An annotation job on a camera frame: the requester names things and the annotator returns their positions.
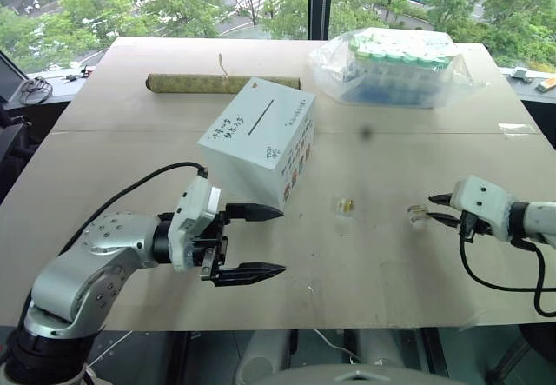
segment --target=window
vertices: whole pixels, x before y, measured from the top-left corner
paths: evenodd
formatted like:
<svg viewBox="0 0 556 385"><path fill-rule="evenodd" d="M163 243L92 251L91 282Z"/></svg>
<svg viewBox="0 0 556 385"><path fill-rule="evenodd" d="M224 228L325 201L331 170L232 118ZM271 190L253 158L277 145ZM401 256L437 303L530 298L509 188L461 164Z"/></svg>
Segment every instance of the window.
<svg viewBox="0 0 556 385"><path fill-rule="evenodd" d="M446 31L499 66L556 72L556 0L332 0L330 37L369 26Z"/></svg>
<svg viewBox="0 0 556 385"><path fill-rule="evenodd" d="M118 37L307 38L308 0L0 0L0 50L27 73L93 65Z"/></svg>

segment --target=table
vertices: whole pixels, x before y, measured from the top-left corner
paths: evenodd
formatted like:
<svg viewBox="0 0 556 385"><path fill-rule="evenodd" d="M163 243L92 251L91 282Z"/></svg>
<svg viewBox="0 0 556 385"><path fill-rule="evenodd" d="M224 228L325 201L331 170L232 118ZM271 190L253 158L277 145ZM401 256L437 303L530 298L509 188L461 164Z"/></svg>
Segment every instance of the table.
<svg viewBox="0 0 556 385"><path fill-rule="evenodd" d="M136 272L109 329L208 330L473 326L542 322L529 294L475 284L461 266L454 230L408 222L407 207L475 174L525 201L556 197L556 156L486 50L462 44L473 78L490 85L437 110L340 105L316 88L308 52L320 43L203 39L116 40L0 207L0 324L13 324L41 267L106 198L168 163L202 163L196 140L232 96L152 94L149 72L301 76L317 94L316 136L305 176L271 222L227 227L227 264L274 262L288 270L249 287L214 288L166 265ZM508 135L499 123L525 124ZM373 134L361 139L362 125ZM113 210L172 210L194 175L175 170ZM214 184L218 178L210 176ZM351 219L333 212L353 198ZM224 193L221 204L240 198ZM433 205L430 209L439 209ZM556 283L556 251L546 254ZM534 285L536 260L491 238L470 245L491 282ZM550 308L556 298L543 295Z"/></svg>

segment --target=plastic bag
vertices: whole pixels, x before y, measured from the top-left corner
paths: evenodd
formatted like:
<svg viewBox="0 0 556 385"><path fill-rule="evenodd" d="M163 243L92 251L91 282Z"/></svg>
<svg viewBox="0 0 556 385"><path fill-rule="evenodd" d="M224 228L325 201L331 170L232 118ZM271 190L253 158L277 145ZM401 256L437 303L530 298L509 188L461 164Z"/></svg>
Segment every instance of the plastic bag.
<svg viewBox="0 0 556 385"><path fill-rule="evenodd" d="M318 85L343 103L434 108L484 85L473 83L446 33L369 28L345 33L310 53Z"/></svg>

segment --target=cardboard tube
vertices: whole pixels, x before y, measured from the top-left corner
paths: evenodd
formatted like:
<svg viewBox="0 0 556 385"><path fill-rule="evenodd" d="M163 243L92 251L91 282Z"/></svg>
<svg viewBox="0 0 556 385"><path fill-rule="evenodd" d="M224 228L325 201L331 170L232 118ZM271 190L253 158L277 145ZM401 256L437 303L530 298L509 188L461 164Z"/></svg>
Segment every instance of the cardboard tube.
<svg viewBox="0 0 556 385"><path fill-rule="evenodd" d="M299 89L300 78L261 76L262 79ZM237 94L251 76L149 74L147 88L157 93Z"/></svg>

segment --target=white cable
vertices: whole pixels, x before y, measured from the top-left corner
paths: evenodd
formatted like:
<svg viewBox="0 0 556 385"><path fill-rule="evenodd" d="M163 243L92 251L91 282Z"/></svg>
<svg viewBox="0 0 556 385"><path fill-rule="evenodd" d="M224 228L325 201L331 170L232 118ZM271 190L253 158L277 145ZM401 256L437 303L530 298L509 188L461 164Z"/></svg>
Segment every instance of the white cable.
<svg viewBox="0 0 556 385"><path fill-rule="evenodd" d="M347 350L346 348L342 348L342 347L340 347L340 346L336 346L335 344L332 344L332 343L324 336L324 334L321 333L320 330L318 330L318 329L313 329L313 331L314 331L317 335L319 335L319 336L321 337L321 339L324 340L324 342L325 342L328 346L330 346L331 348L335 348L335 349L337 349L337 350L341 350L342 352L344 352L344 353L350 355L350 356L353 357L355 360L357 360L359 363L361 363L361 358L360 358L358 355L356 355L355 353L353 353L353 352Z"/></svg>
<svg viewBox="0 0 556 385"><path fill-rule="evenodd" d="M123 335L118 340L116 340L110 347L108 347L106 350L104 350L93 362L89 363L89 366L93 366L95 363L100 361L103 358L104 355L106 355L108 352L110 352L110 350L115 348L122 340L124 340L126 337L128 337L131 333L133 333L133 330L128 331L125 335Z"/></svg>

